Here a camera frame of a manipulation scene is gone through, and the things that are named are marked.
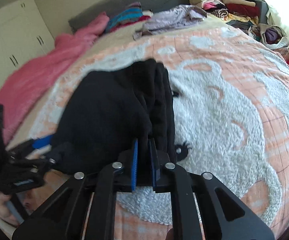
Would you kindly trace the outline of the left hand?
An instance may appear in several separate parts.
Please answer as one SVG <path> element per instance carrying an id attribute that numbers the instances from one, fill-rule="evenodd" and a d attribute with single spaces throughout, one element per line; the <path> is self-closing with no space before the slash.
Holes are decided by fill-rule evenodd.
<path id="1" fill-rule="evenodd" d="M 31 191 L 22 193 L 21 196 L 23 206 L 29 211 L 32 212 L 35 209 L 36 201 L 32 198 Z M 5 195 L 0 192 L 0 218 L 6 223 L 18 227 L 20 225 L 19 220 L 12 214 L 12 212 L 7 207 L 7 202 L 10 201 L 11 195 Z"/>

